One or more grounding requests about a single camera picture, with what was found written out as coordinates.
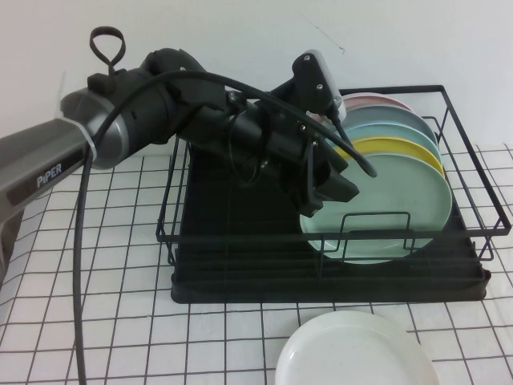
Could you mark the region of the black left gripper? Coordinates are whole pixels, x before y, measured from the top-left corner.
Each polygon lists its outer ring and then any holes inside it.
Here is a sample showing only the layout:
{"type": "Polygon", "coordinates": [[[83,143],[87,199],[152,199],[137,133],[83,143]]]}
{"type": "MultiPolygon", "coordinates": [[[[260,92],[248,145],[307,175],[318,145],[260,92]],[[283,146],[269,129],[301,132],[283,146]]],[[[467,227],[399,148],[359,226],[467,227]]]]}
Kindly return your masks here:
{"type": "Polygon", "coordinates": [[[349,202],[359,194],[358,187],[341,174],[348,163],[338,154],[335,158],[315,156],[314,192],[313,141],[301,121],[264,101],[256,102],[254,119],[262,129],[264,154],[269,160],[265,171],[276,178],[300,214],[315,214],[323,208],[322,199],[349,202]]]}

